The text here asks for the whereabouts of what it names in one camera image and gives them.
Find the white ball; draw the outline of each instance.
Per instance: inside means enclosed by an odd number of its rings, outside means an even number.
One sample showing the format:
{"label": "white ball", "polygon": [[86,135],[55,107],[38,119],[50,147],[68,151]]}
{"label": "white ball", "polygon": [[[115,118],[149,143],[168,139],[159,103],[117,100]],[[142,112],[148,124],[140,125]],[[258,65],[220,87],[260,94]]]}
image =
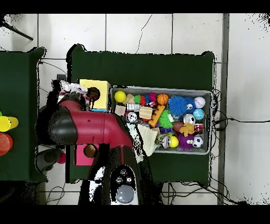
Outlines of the white ball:
{"label": "white ball", "polygon": [[204,141],[200,136],[194,136],[194,141],[193,141],[193,147],[195,148],[200,148],[202,147]]}
{"label": "white ball", "polygon": [[196,108],[201,109],[205,106],[205,99],[203,97],[196,97],[194,99]]}

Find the orange basketball toy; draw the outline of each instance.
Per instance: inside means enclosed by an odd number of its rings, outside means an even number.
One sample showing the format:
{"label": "orange basketball toy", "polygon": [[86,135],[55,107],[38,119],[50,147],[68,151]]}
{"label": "orange basketball toy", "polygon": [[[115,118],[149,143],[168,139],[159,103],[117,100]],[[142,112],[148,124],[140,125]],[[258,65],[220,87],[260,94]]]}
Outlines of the orange basketball toy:
{"label": "orange basketball toy", "polygon": [[158,95],[157,101],[160,105],[165,105],[167,104],[169,100],[169,96],[167,94],[160,94]]}

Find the yellow cup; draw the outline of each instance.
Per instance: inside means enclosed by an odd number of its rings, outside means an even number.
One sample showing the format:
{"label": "yellow cup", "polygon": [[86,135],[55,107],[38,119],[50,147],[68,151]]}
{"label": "yellow cup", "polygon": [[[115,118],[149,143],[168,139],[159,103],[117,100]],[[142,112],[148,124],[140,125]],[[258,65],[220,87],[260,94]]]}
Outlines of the yellow cup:
{"label": "yellow cup", "polygon": [[12,128],[17,127],[19,124],[19,121],[16,117],[6,117],[1,116],[0,117],[0,132],[6,132]]}

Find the green table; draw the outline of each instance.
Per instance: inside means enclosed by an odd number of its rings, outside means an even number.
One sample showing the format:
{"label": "green table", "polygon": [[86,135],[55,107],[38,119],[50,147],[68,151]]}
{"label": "green table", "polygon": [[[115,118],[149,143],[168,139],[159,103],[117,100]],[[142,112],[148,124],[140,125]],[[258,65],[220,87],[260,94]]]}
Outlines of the green table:
{"label": "green table", "polygon": [[36,68],[44,52],[44,48],[28,53],[0,51],[0,111],[19,121],[16,128],[6,132],[14,145],[0,156],[1,181],[46,181],[34,164],[38,108]]}
{"label": "green table", "polygon": [[[213,88],[211,52],[202,55],[86,52],[74,45],[67,53],[68,79],[106,80],[111,85],[209,90]],[[90,167],[74,166],[70,150],[70,182],[86,179]],[[156,182],[200,181],[208,185],[209,155],[153,153],[149,157]]]}

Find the yellow ball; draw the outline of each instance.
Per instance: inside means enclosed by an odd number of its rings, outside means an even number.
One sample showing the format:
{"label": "yellow ball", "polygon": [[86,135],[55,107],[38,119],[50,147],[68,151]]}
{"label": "yellow ball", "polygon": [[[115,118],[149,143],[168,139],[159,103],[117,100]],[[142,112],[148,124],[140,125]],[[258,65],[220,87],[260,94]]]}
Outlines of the yellow ball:
{"label": "yellow ball", "polygon": [[178,138],[175,136],[171,136],[170,139],[171,139],[170,147],[171,148],[177,147],[179,144]]}
{"label": "yellow ball", "polygon": [[116,102],[124,102],[124,100],[126,99],[126,94],[123,91],[119,90],[114,94],[114,98]]}

